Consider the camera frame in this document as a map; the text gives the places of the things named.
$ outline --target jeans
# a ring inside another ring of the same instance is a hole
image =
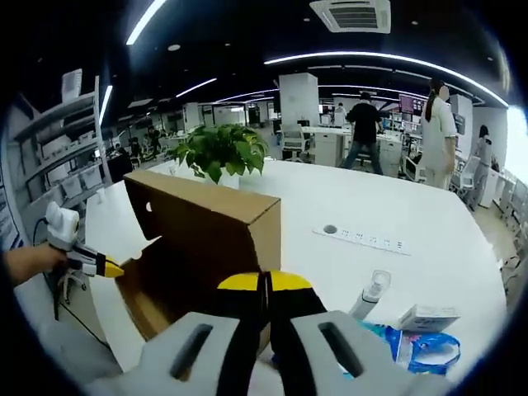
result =
[[[352,147],[350,147],[350,151],[348,152],[348,156],[342,162],[340,167],[343,167],[345,169],[352,169],[352,164],[354,163],[354,161],[356,161],[357,155],[360,153],[361,149],[363,149],[363,146],[366,146],[366,149],[369,153],[370,161],[372,162],[374,172],[378,175],[383,175],[383,170],[381,169],[380,164],[380,156],[378,155],[378,148],[376,143],[353,142]]]

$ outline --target black shirt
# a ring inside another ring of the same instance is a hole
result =
[[[381,122],[381,117],[374,106],[367,102],[355,105],[346,115],[348,122],[355,122],[354,141],[359,143],[376,143],[376,122]]]

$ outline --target woman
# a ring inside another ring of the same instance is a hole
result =
[[[431,93],[422,113],[423,155],[429,186],[447,190],[455,170],[455,119],[450,106],[449,89],[440,80],[432,79]]]
[[[475,188],[468,194],[468,206],[471,210],[475,210],[482,200],[489,168],[492,164],[492,141],[489,138],[488,127],[486,125],[480,127],[478,143],[473,155],[480,158],[480,163],[474,175]]]

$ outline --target cardboard box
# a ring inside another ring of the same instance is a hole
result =
[[[455,308],[416,304],[399,319],[399,327],[409,332],[442,332],[459,317]]]
[[[136,171],[125,187],[148,240],[117,285],[146,340],[190,311],[207,313],[231,275],[281,268],[281,200]]]

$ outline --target led light strip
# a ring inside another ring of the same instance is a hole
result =
[[[150,6],[147,8],[147,11],[145,11],[138,24],[132,30],[132,33],[130,33],[130,37],[126,41],[127,45],[134,45],[135,41],[138,39],[143,29],[146,27],[146,25],[150,22],[154,14],[158,12],[158,10],[166,1],[167,0],[154,0],[152,4],[150,4]]]
[[[375,89],[376,91],[386,91],[386,92],[396,92],[396,93],[402,93],[403,95],[408,95],[410,97],[418,97],[420,99],[427,100],[427,97],[423,95],[417,95],[416,93],[406,92],[406,91],[400,91],[398,89],[392,89],[392,88],[382,88],[382,87],[367,87],[364,85],[319,85],[319,88],[358,88],[358,89]]]
[[[273,97],[259,97],[258,99],[252,99],[250,101],[245,101],[244,103],[252,103],[254,101],[269,101],[270,99],[273,99]]]
[[[190,91],[194,91],[195,89],[199,88],[199,87],[203,87],[204,85],[207,85],[209,83],[214,83],[215,81],[217,80],[217,78],[211,78],[210,80],[207,80],[207,81],[204,81],[203,83],[201,84],[198,84],[196,86],[194,86],[193,88],[189,88],[187,89],[186,91],[184,92],[180,92],[176,95],[176,97],[182,97],[183,95],[185,95],[186,93],[189,93]]]
[[[360,97],[360,94],[357,93],[333,93],[335,97]],[[393,97],[370,97],[370,99],[380,99],[382,101],[399,101],[399,99],[394,99]]]
[[[112,94],[113,88],[114,87],[112,85],[106,87],[105,97],[102,100],[101,114],[99,115],[99,125],[102,124],[102,119],[105,116],[106,107],[108,106],[108,102],[110,101],[110,95]]]
[[[242,95],[237,95],[235,97],[225,97],[224,99],[220,99],[219,101],[216,101],[215,103],[220,103],[222,101],[230,101],[231,99],[237,99],[239,97],[250,97],[251,95],[258,95],[259,93],[276,92],[276,91],[279,91],[279,88],[266,89],[264,91],[257,91],[257,92],[243,93]]]
[[[294,55],[294,56],[286,56],[284,58],[277,58],[277,59],[271,59],[264,62],[264,64],[278,64],[282,62],[287,62],[289,60],[296,60],[296,59],[307,59],[307,58],[317,58],[317,57],[323,57],[323,56],[366,56],[366,57],[373,57],[373,58],[384,58],[384,59],[394,59],[394,60],[401,60],[403,62],[409,62],[411,64],[420,64],[421,66],[425,66],[428,68],[434,68],[436,70],[440,70],[441,72],[448,73],[452,76],[455,76],[461,80],[466,81],[467,83],[470,83],[474,87],[480,89],[481,91],[486,92],[489,96],[495,98],[497,101],[499,101],[501,104],[503,104],[505,107],[508,107],[508,103],[502,99],[499,95],[497,95],[495,92],[491,91],[490,89],[486,88],[484,85],[479,84],[478,82],[472,80],[469,77],[464,76],[463,74],[457,73],[454,70],[451,70],[449,68],[444,68],[442,66],[438,66],[437,64],[432,64],[430,62],[426,62],[420,59],[415,58],[408,58],[407,56],[401,56],[401,55],[392,55],[392,54],[381,54],[378,52],[362,52],[362,51],[333,51],[333,52],[316,52],[313,54],[302,54],[302,55]]]

